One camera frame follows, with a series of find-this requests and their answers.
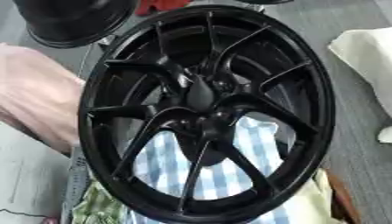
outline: green cloth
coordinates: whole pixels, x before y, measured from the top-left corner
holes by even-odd
[[[121,224],[123,204],[114,199],[96,180],[83,201],[73,209],[73,224]]]

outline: black rim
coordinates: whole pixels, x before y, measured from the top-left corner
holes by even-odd
[[[146,103],[157,88],[158,101]],[[276,89],[284,89],[288,105],[273,97]],[[284,162],[268,177],[230,143],[235,122],[253,111],[296,133],[290,151],[281,153]],[[79,116],[87,161],[125,205],[159,221],[238,223],[281,205],[312,176],[331,141],[334,103],[326,70],[294,31],[251,10],[199,6],[154,17],[119,38],[92,72]],[[144,121],[122,157],[114,117]],[[138,152],[160,130],[174,132],[181,148],[197,151],[187,155],[192,165],[181,197],[132,175]],[[182,145],[181,139],[192,141]],[[201,167],[221,158],[243,169],[253,187],[224,199],[193,199]]]

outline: white checkered towel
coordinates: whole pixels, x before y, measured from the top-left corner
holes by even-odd
[[[273,122],[259,122],[243,117],[235,127],[234,145],[265,176],[269,176],[281,163],[275,134],[277,125]],[[183,155],[176,137],[171,132],[156,135],[137,156],[136,176],[147,185],[162,193],[179,197],[185,185],[190,162]],[[248,190],[252,181],[243,170],[231,160],[203,168],[194,190],[196,200],[214,200]],[[125,224],[158,224],[134,211],[124,211]],[[289,218],[284,206],[268,212],[252,224],[288,224]]]

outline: center bore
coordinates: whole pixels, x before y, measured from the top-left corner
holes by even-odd
[[[211,87],[202,77],[196,75],[186,97],[188,106],[199,112],[205,112],[214,104],[214,98],[214,91]]]

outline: brown object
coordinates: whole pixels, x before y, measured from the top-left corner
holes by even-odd
[[[332,195],[332,217],[346,221],[349,224],[361,224],[360,214],[354,207],[351,196],[343,182],[330,171],[326,171],[329,184],[333,190]]]

